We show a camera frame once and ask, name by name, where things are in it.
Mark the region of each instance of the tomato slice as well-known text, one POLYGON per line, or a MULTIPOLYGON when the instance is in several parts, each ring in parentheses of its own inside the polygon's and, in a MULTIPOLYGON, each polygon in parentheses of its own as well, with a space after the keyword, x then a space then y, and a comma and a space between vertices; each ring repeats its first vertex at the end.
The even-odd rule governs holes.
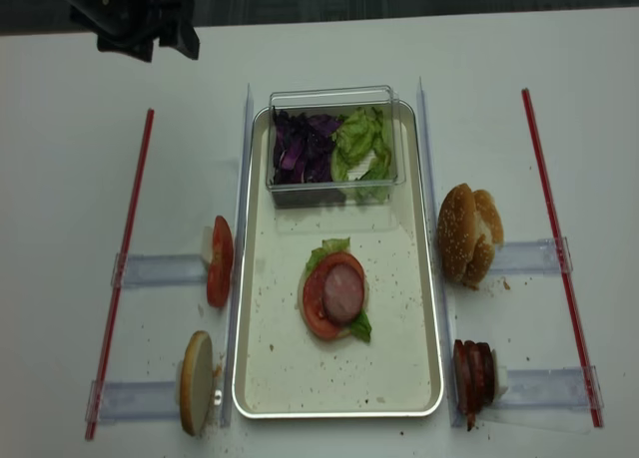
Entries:
POLYGON ((303 303, 307 325, 315 335, 324 340, 333 340, 342 331, 342 327, 328 321, 328 318, 326 318, 324 314, 323 302, 321 300, 323 285, 328 273, 334 266, 340 263, 350 265, 354 268, 363 282, 363 268, 359 261, 350 253, 339 251, 331 253, 322 260, 304 284, 303 303))
POLYGON ((229 224, 222 216, 216 217, 213 227, 213 260, 207 277, 207 301, 210 306, 222 308, 229 299, 231 269, 233 268, 233 237, 229 224))

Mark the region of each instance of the red stick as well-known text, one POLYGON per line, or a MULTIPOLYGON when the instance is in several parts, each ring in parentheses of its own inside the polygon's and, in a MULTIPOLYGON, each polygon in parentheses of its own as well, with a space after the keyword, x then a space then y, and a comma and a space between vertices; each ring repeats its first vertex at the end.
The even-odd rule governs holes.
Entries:
MULTIPOLYGON (((535 112, 532 108, 530 91, 528 91, 528 89, 523 89, 521 91, 521 97, 523 98, 523 106, 526 110, 526 118, 528 119, 528 128, 530 129, 532 147, 535 151, 535 157, 537 158, 537 167, 539 169, 541 186, 543 187, 543 194, 546 198, 546 207, 548 208, 548 216, 550 217, 552 235, 554 236, 557 243, 561 243, 561 238, 563 237, 563 235, 561 234, 561 229, 559 228, 559 218, 557 217, 555 202, 552 198, 552 191, 550 190, 550 179, 548 178, 546 162, 543 158, 543 151, 541 150, 541 140, 539 139, 539 131, 537 130, 535 112)), ((557 258, 562 265, 565 263, 564 251, 562 247, 559 247, 557 249, 557 258)), ((562 272, 561 277, 563 278, 563 287, 566 290, 566 299, 568 300, 568 309, 570 310, 572 329, 575 333, 575 341, 577 342, 579 361, 581 362, 581 366, 584 368, 586 392, 588 393, 588 397, 590 398, 590 403, 596 403, 595 392, 593 389, 592 373, 590 371, 590 359, 588 358, 586 338, 583 334, 581 320, 579 319, 579 311, 577 310, 577 298, 575 297, 575 290, 572 286, 572 277, 570 273, 567 272, 562 272)), ((595 428, 603 428, 603 415, 601 414, 601 409, 591 408, 590 413, 592 415, 592 423, 595 428)))
MULTIPOLYGON (((140 186, 142 185, 142 174, 144 172, 144 164, 147 160, 147 152, 149 151, 149 142, 151 140, 151 128, 153 127, 153 109, 147 112, 147 122, 144 126, 144 135, 142 136, 142 145, 140 146, 140 156, 138 157, 138 167, 136 169, 136 177, 133 181, 133 190, 131 191, 131 200, 129 201, 129 212, 127 214, 127 222, 124 227, 124 236, 122 237, 122 245, 120 246, 120 263, 118 269, 124 266, 124 262, 129 252, 129 244, 131 243, 131 235, 133 234, 133 223, 136 217, 136 208, 138 206, 138 197, 140 196, 140 186)), ((93 396, 89 403, 93 403, 93 410, 87 424, 87 431, 84 439, 93 440, 98 425, 98 411, 100 410, 100 400, 102 395, 102 386, 107 374, 107 363, 109 362, 109 351, 111 350, 111 338, 113 336, 113 328, 116 322, 116 313, 118 311, 118 303, 120 301, 120 282, 116 282, 111 293, 111 305, 109 306, 109 314, 107 315, 107 326, 104 330, 104 338, 102 340, 102 352, 100 353, 100 364, 98 365, 98 373, 96 374, 96 386, 93 388, 93 396)))

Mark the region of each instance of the bread slice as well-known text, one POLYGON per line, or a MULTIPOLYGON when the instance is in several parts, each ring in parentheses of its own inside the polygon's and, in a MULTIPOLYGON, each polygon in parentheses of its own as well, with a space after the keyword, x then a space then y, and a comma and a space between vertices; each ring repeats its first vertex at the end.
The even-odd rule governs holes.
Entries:
POLYGON ((202 431, 213 393, 213 344, 209 334, 196 331, 184 354, 180 377, 180 419, 184 431, 202 431))
POLYGON ((503 243, 501 217, 487 191, 472 192, 467 184, 446 196, 437 220, 437 243, 444 276, 475 286, 488 273, 494 246, 503 243))

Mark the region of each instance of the sesame seed bun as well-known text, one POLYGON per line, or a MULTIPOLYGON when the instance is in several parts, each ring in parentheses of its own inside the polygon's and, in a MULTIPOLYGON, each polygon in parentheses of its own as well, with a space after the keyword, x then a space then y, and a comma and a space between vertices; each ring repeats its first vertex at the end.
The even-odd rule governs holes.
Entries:
POLYGON ((437 243, 444 276, 477 285, 488 273, 503 227, 492 196, 467 184, 453 188, 441 205, 437 243))

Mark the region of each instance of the tray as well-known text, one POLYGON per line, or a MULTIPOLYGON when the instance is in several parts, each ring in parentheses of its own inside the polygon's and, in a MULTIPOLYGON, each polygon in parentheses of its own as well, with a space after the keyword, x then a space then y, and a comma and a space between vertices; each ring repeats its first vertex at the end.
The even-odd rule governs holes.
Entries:
POLYGON ((374 206, 276 209, 266 188, 269 111, 254 120, 233 377, 247 417, 424 416, 442 399, 415 116, 398 105, 406 180, 374 206), (370 344, 317 340, 297 309, 311 250, 346 236, 370 286, 370 344))

